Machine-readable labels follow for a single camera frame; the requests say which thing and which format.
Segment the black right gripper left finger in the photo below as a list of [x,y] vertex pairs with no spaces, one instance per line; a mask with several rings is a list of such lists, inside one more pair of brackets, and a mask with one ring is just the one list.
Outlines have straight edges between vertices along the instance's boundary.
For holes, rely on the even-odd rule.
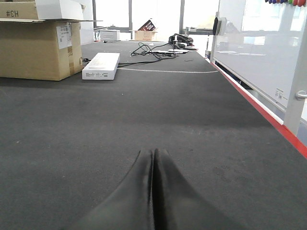
[[149,230],[153,153],[140,150],[118,187],[66,230]]

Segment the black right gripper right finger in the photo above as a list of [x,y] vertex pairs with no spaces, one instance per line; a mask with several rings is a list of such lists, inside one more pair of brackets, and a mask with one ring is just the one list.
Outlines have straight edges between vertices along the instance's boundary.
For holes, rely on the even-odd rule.
[[169,153],[155,149],[153,218],[157,230],[240,230],[242,225],[203,199]]

